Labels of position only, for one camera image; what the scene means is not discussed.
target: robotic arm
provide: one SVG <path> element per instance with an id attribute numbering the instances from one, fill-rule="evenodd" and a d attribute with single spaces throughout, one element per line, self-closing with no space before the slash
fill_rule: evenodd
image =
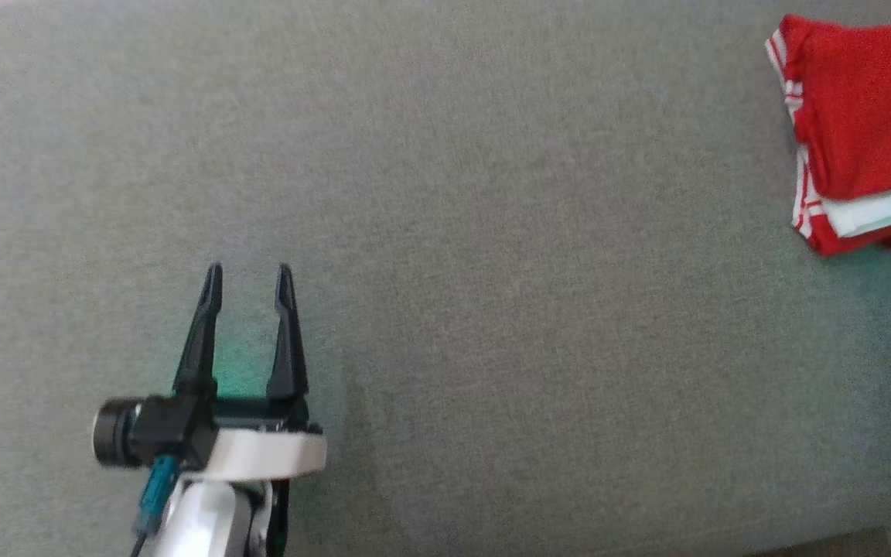
<path id="1" fill-rule="evenodd" d="M 291 269 L 280 265 L 280 317 L 264 398 L 218 398 L 212 375 L 222 265 L 211 265 L 174 377 L 173 395 L 112 398 L 95 417 L 103 466 L 148 466 L 133 525 L 138 556 L 280 557 L 290 480 L 325 468 L 326 441 L 309 421 L 308 376 Z"/>

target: gray fabric surface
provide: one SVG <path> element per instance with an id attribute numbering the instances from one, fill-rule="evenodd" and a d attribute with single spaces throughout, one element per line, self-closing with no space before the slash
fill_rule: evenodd
<path id="1" fill-rule="evenodd" d="M 891 1 L 0 5 L 0 555 L 128 553 L 92 415 L 167 391 L 216 258 L 233 386 L 295 269 L 332 458 L 293 555 L 891 521 L 891 253 L 788 227 L 786 12 Z"/>

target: blue cable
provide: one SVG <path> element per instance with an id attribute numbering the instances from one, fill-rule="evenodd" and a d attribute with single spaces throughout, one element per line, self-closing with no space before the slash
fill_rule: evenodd
<path id="1" fill-rule="evenodd" d="M 170 455 L 156 457 L 149 471 L 146 486 L 139 494 L 139 514 L 133 523 L 133 533 L 138 540 L 155 535 L 163 519 L 163 508 L 167 505 L 174 484 L 181 473 L 181 462 Z"/>

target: wooden floor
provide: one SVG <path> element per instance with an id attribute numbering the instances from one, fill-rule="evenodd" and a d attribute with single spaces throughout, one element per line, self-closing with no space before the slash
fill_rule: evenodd
<path id="1" fill-rule="evenodd" d="M 760 553 L 754 557 L 891 557 L 891 550 L 885 528 L 876 528 Z"/>

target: folded clothing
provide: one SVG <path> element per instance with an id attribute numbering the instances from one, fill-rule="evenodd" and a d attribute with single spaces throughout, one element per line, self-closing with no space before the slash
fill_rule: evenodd
<path id="1" fill-rule="evenodd" d="M 765 47 L 800 144 L 793 226 L 824 256 L 891 247 L 891 27 L 786 15 Z"/>

